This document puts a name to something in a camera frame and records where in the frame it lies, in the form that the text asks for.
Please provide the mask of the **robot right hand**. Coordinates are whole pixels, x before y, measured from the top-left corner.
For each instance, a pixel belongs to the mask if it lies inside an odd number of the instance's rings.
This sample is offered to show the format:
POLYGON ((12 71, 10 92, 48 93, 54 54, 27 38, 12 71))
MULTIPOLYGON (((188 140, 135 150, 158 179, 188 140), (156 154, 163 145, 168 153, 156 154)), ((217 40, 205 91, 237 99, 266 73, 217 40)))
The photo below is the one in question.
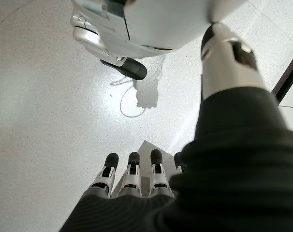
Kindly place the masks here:
POLYGON ((264 86, 255 55, 212 24, 201 45, 195 137, 176 155, 179 173, 139 198, 130 184, 106 197, 94 183, 63 232, 293 232, 293 131, 264 86))

